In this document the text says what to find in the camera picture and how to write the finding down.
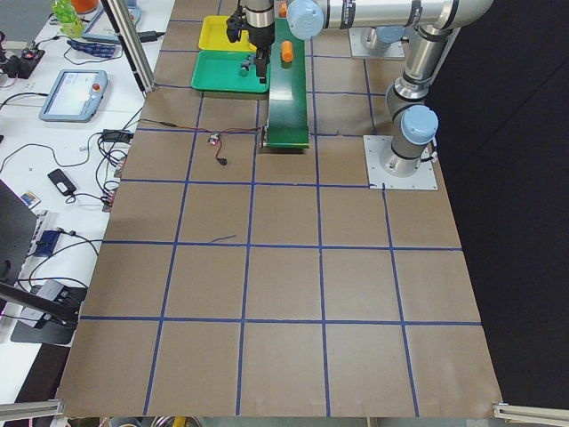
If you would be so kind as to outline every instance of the black monitor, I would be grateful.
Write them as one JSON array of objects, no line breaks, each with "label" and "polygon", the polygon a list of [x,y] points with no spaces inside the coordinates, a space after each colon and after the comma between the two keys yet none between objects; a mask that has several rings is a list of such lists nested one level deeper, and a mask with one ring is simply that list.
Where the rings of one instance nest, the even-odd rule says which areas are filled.
[{"label": "black monitor", "polygon": [[36,238],[36,225],[36,215],[0,180],[0,312],[6,302],[14,302],[43,313],[37,321],[18,321],[12,341],[67,344],[86,289],[66,287],[54,280],[45,283],[50,290],[47,293],[41,292],[41,286],[32,286],[30,292],[14,286]]}]

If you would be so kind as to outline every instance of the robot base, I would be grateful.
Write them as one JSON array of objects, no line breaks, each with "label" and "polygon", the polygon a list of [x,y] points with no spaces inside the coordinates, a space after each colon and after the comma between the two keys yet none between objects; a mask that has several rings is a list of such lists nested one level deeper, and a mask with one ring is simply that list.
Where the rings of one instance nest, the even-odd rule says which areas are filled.
[{"label": "robot base", "polygon": [[[391,143],[393,136],[364,135],[365,162],[370,189],[438,189],[431,162],[421,163],[417,172],[408,178],[399,178],[386,172],[381,166],[380,154]],[[428,157],[425,149],[423,157]]]},{"label": "robot base", "polygon": [[349,45],[352,51],[352,58],[378,59],[378,60],[404,60],[405,52],[401,42],[392,44],[384,52],[376,52],[368,49],[362,44],[362,35],[368,28],[350,28]]}]

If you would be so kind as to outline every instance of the yellow tray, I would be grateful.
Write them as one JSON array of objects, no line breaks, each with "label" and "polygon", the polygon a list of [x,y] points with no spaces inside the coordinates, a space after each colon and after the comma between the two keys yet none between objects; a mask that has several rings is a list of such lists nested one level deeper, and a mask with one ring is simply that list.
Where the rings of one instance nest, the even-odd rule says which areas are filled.
[{"label": "yellow tray", "polygon": [[209,15],[204,18],[202,32],[199,35],[198,46],[204,51],[229,51],[229,52],[255,52],[255,48],[249,43],[249,33],[244,30],[241,33],[241,41],[230,43],[226,33],[229,16]]}]

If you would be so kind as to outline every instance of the black backdrop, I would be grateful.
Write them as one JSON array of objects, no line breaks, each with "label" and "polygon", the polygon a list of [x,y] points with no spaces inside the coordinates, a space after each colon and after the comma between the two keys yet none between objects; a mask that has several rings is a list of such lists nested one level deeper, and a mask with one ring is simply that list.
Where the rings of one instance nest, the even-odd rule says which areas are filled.
[{"label": "black backdrop", "polygon": [[433,84],[439,156],[503,399],[569,408],[569,2],[494,0]]}]

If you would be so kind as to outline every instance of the green bottle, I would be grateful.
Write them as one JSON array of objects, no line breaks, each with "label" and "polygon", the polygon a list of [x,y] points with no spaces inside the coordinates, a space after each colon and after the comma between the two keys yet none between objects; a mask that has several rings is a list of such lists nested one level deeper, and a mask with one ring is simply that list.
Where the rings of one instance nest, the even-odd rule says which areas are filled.
[{"label": "green bottle", "polygon": [[77,16],[69,0],[51,0],[53,14],[61,24],[61,32],[71,38],[78,38],[83,32],[83,22]]}]

